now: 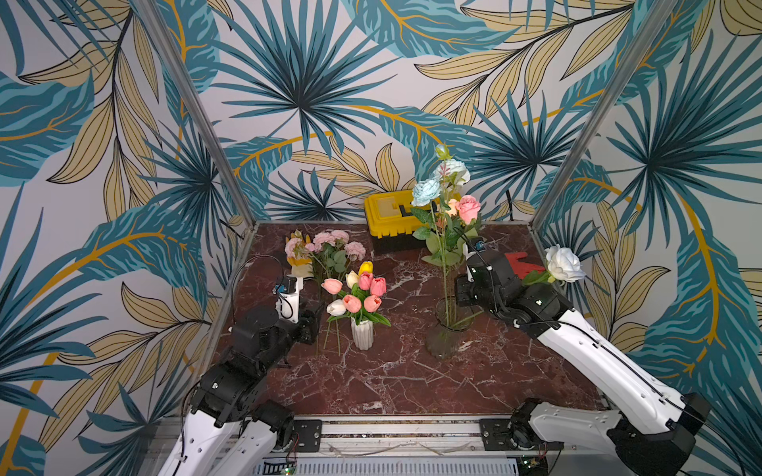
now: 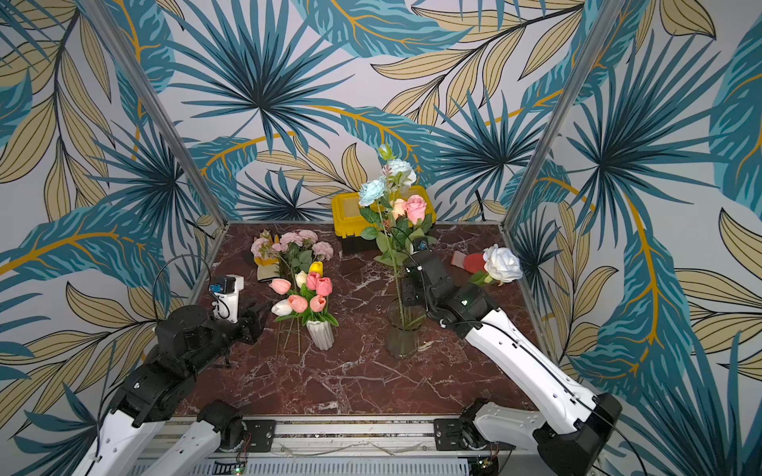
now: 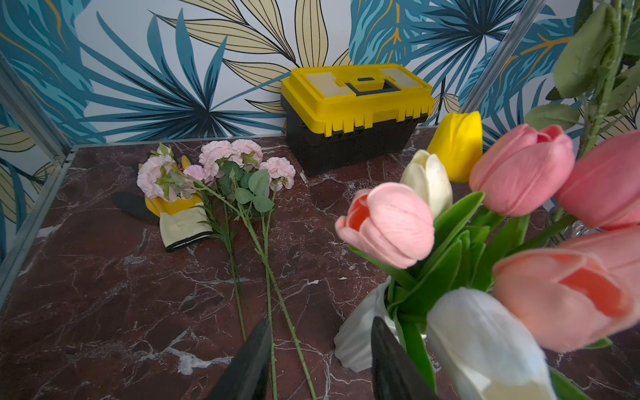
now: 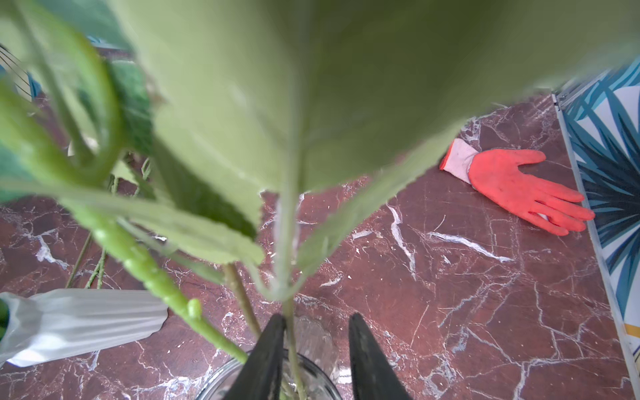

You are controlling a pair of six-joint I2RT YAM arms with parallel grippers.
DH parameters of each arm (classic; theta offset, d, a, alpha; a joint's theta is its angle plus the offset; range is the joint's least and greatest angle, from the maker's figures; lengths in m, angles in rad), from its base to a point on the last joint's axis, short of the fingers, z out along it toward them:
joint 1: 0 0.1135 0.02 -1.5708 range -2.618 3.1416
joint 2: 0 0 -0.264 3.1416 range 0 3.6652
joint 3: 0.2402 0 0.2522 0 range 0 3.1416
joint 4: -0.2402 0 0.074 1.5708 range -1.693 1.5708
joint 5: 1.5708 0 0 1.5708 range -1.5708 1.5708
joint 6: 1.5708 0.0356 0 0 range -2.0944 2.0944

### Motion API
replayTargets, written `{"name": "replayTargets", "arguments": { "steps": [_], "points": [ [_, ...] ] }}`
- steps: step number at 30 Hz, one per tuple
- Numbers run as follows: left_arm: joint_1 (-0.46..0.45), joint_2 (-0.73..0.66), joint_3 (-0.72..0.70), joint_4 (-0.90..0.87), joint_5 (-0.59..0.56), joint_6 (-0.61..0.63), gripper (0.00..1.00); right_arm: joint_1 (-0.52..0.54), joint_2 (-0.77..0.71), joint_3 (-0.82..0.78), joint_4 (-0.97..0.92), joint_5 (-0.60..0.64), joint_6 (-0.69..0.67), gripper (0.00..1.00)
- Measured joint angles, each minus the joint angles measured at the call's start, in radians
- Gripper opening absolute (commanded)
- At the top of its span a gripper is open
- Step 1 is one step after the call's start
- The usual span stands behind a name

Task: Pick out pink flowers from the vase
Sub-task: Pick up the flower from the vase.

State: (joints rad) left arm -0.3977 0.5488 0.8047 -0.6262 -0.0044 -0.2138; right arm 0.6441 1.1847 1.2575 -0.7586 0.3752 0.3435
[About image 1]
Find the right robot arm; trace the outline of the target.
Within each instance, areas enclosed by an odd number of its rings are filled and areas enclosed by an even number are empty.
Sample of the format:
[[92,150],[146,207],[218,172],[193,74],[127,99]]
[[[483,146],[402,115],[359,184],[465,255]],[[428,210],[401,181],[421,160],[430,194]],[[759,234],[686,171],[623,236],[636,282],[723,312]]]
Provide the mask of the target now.
[[660,382],[600,335],[552,285],[524,285],[498,252],[468,252],[466,273],[456,278],[456,301],[477,305],[555,351],[614,406],[586,411],[528,399],[503,428],[481,422],[485,442],[525,451],[580,446],[618,457],[636,475],[682,472],[710,414],[704,397]]

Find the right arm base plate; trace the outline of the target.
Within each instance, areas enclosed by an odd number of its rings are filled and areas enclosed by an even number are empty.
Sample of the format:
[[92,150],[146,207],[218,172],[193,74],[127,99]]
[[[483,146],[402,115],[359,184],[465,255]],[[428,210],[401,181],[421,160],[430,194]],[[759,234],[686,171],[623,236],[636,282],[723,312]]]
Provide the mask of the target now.
[[515,418],[482,418],[479,432],[486,451],[532,450],[538,442],[531,428]]

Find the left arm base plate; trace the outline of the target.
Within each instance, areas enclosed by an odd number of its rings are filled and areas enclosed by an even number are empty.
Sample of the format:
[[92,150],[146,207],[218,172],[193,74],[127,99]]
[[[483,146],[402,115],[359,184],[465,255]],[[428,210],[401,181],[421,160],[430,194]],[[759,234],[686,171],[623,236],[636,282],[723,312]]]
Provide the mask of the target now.
[[282,448],[289,454],[318,453],[323,438],[322,420],[294,420],[287,427],[287,438]]

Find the white rose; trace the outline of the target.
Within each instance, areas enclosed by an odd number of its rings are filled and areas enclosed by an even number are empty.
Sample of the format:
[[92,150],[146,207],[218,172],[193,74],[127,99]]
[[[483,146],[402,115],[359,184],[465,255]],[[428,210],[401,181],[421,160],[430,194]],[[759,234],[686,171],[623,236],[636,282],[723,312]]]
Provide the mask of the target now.
[[546,269],[542,272],[532,271],[523,280],[525,287],[537,284],[573,284],[587,277],[581,260],[570,248],[554,245],[545,249]]

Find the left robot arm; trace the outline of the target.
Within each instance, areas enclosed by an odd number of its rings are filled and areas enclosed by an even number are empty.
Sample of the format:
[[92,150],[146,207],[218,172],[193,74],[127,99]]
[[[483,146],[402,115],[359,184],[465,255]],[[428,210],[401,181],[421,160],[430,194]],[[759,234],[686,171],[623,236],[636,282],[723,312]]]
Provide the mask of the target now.
[[313,344],[321,318],[307,309],[282,317],[250,309],[233,327],[230,345],[190,393],[179,439],[161,475],[251,475],[275,449],[296,443],[294,413],[262,402],[269,372],[298,343]]

